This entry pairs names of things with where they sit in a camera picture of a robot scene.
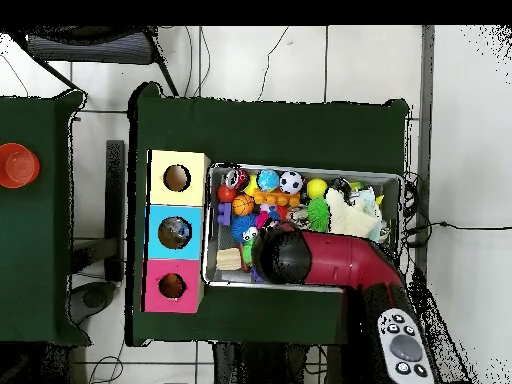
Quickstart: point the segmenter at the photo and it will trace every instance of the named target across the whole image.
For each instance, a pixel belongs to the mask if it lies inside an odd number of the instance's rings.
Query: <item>orange ball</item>
[[[232,205],[236,215],[249,215],[254,209],[254,199],[247,194],[240,194],[235,197]]]

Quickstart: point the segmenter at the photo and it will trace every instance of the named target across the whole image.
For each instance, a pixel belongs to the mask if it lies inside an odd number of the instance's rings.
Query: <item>green spiky toy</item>
[[[323,197],[312,199],[308,204],[308,218],[310,229],[325,233],[329,229],[329,207]]]

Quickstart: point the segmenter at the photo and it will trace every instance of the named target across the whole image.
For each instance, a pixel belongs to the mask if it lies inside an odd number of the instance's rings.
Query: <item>wall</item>
[[[512,225],[512,69],[492,28],[436,26],[430,219]],[[428,279],[481,384],[511,384],[512,231],[437,227]]]

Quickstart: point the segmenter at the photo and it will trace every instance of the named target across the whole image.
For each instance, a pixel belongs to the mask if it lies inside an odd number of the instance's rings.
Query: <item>white remote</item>
[[[388,309],[377,320],[389,377],[397,384],[434,384],[418,327],[401,309]]]

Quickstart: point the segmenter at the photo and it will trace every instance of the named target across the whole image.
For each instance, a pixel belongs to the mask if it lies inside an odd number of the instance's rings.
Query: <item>blue ball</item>
[[[279,187],[279,175],[272,169],[263,169],[258,173],[256,183],[261,191],[272,191]]]

